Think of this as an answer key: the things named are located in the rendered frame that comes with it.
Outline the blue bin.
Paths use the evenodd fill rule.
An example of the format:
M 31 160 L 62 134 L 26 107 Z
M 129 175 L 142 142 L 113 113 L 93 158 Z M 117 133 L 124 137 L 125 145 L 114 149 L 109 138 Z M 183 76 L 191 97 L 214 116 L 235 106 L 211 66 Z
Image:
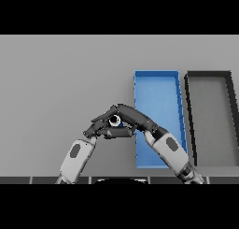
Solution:
M 135 70 L 134 108 L 172 133 L 188 151 L 177 70 Z

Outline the blue pipe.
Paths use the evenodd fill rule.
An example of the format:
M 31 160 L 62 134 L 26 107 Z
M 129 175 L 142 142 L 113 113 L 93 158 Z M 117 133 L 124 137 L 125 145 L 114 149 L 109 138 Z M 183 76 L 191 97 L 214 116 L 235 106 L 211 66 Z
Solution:
M 122 127 L 123 123 L 118 115 L 113 115 L 112 117 L 109 118 L 109 124 L 112 127 Z

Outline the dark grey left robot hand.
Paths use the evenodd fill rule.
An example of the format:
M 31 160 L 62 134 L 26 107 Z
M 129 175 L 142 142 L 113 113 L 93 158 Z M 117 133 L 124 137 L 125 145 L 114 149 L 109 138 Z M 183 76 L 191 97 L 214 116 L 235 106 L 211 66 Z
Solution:
M 112 127 L 109 122 L 106 124 L 105 122 L 98 121 L 92 122 L 91 126 L 83 132 L 83 135 L 91 139 L 93 136 L 99 137 L 103 136 L 105 139 L 117 138 L 117 137 L 131 137 L 134 135 L 134 131 L 132 130 L 132 126 L 127 122 L 122 122 L 122 127 Z

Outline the dark grey bin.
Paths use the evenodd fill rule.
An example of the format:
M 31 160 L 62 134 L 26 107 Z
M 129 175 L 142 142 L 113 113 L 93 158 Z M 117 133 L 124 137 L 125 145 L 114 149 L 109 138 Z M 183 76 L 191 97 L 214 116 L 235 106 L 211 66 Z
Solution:
M 194 164 L 239 166 L 239 111 L 231 71 L 184 77 Z

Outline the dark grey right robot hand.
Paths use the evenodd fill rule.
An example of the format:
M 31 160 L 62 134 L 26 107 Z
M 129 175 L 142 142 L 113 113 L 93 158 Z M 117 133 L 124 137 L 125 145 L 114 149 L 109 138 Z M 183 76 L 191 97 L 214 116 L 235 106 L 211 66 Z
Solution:
M 108 124 L 108 121 L 117 115 L 123 122 L 127 122 L 132 126 L 132 130 L 139 130 L 140 132 L 149 131 L 155 139 L 161 138 L 167 134 L 168 131 L 159 126 L 151 118 L 144 113 L 123 104 L 112 106 L 106 113 L 96 117 L 92 122 L 102 121 Z

